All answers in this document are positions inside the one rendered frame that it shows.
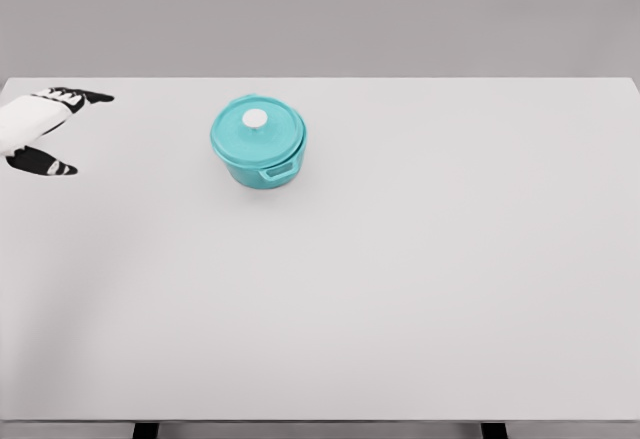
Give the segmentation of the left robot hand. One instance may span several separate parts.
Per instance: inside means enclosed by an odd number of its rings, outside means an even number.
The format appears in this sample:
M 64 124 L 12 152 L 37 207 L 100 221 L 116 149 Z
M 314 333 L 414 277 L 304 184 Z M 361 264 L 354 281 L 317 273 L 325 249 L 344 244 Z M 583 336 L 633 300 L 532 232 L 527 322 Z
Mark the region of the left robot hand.
M 60 128 L 88 104 L 110 103 L 111 94 L 54 86 L 0 106 L 0 157 L 13 169 L 43 177 L 73 176 L 78 169 L 32 144 Z

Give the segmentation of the teal pot lid white knob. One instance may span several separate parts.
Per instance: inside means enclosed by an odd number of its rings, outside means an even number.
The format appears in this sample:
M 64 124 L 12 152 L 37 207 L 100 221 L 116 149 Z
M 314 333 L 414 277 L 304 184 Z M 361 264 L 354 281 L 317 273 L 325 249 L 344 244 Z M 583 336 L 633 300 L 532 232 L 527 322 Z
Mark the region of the teal pot lid white knob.
M 266 120 L 257 127 L 244 121 L 245 114 L 252 110 L 266 115 Z M 229 164 L 270 166 L 293 154 L 302 142 L 304 130 L 304 121 L 287 103 L 249 94 L 232 100 L 219 112 L 210 129 L 210 142 Z

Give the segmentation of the teal cooking pot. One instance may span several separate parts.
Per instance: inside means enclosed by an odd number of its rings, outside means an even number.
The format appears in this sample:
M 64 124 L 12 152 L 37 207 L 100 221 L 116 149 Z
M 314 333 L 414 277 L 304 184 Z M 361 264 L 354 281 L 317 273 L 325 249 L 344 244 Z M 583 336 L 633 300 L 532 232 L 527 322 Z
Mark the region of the teal cooking pot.
M 253 127 L 257 127 L 265 120 L 266 115 L 259 110 L 249 111 L 244 116 L 245 123 Z M 215 151 L 214 152 L 222 160 L 231 176 L 241 185 L 262 190 L 278 188 L 294 180 L 301 171 L 307 145 L 307 128 L 305 122 L 304 125 L 305 130 L 301 144 L 290 157 L 275 165 L 243 167 L 227 163 Z

